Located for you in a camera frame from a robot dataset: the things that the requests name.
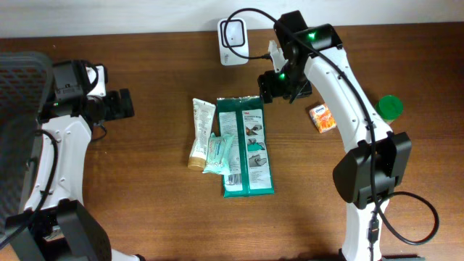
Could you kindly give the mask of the orange tissue pack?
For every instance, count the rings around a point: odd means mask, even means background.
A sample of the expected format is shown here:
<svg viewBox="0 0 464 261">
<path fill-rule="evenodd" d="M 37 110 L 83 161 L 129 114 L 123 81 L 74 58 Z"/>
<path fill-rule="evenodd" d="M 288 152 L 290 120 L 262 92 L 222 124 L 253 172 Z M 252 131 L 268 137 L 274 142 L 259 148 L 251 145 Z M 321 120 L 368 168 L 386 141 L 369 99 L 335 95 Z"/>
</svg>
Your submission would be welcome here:
<svg viewBox="0 0 464 261">
<path fill-rule="evenodd" d="M 309 111 L 309 115 L 319 133 L 325 133 L 336 127 L 336 121 L 327 104 L 321 104 L 312 108 Z"/>
</svg>

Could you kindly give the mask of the white cream tube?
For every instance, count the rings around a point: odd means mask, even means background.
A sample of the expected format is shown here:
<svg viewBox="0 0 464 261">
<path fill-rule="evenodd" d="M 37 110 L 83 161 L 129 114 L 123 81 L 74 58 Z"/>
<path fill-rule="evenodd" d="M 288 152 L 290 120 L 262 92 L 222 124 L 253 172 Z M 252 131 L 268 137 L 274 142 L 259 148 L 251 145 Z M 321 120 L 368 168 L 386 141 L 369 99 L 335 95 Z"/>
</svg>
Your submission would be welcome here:
<svg viewBox="0 0 464 261">
<path fill-rule="evenodd" d="M 193 98 L 192 102 L 195 139 L 188 159 L 188 168 L 203 171 L 206 165 L 207 148 L 216 106 L 196 98 Z"/>
</svg>

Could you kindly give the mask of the light green wipes pack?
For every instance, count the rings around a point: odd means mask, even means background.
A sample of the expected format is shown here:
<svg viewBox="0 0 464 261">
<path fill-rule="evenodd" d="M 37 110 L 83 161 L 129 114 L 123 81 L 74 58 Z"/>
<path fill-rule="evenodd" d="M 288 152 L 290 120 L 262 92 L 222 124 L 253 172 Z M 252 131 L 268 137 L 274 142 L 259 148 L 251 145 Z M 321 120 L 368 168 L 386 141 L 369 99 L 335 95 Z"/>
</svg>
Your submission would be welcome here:
<svg viewBox="0 0 464 261">
<path fill-rule="evenodd" d="M 230 175 L 229 154 L 234 140 L 234 135 L 225 134 L 216 136 L 211 134 L 208 147 L 207 159 L 203 173 L 212 173 L 216 175 Z"/>
</svg>

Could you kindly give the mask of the green glove package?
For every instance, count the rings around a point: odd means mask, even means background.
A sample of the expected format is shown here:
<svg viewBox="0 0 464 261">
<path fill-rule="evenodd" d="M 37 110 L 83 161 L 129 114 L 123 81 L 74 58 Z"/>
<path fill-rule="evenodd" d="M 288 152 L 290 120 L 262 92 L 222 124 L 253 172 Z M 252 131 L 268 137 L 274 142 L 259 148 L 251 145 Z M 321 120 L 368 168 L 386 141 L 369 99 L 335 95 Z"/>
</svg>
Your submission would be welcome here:
<svg viewBox="0 0 464 261">
<path fill-rule="evenodd" d="M 265 136 L 264 106 L 258 96 L 217 99 L 221 135 L 234 136 L 223 178 L 225 198 L 275 193 Z"/>
</svg>

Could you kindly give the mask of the green lid seasoning jar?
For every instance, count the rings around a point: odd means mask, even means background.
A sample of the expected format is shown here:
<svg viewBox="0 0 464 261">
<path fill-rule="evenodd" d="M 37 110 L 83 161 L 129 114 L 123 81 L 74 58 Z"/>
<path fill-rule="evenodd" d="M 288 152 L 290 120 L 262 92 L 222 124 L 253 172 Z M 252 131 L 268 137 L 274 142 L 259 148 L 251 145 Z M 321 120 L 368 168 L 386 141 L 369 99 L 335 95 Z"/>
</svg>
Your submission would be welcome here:
<svg viewBox="0 0 464 261">
<path fill-rule="evenodd" d="M 403 113 L 402 101 L 393 95 L 383 96 L 375 105 L 377 113 L 381 118 L 390 124 Z"/>
</svg>

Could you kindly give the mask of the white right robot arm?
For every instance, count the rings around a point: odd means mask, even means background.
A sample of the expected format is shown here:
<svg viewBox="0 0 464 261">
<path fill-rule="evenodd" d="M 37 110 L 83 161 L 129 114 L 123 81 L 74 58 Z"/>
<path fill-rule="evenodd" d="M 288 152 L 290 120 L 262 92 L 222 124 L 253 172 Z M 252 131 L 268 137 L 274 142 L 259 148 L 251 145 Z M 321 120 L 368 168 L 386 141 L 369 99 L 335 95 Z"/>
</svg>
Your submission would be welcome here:
<svg viewBox="0 0 464 261">
<path fill-rule="evenodd" d="M 269 45 L 274 71 L 258 78 L 266 103 L 282 97 L 293 102 L 316 88 L 341 134 L 345 156 L 333 169 L 333 181 L 347 204 L 342 260 L 382 260 L 380 235 L 384 212 L 401 184 L 412 143 L 394 133 L 368 101 L 349 65 L 334 27 L 308 27 L 300 12 L 274 22 L 277 41 Z"/>
</svg>

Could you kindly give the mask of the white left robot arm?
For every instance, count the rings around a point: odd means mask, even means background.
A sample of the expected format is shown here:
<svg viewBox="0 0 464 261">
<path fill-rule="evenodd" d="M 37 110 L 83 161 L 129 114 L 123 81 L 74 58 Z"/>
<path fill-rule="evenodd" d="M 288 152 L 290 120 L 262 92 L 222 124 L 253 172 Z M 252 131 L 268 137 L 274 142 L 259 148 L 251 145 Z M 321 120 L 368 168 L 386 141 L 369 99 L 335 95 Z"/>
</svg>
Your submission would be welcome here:
<svg viewBox="0 0 464 261">
<path fill-rule="evenodd" d="M 132 117 L 128 90 L 107 91 L 107 69 L 1 55 L 1 245 L 21 260 L 126 260 L 83 205 L 94 128 Z"/>
</svg>

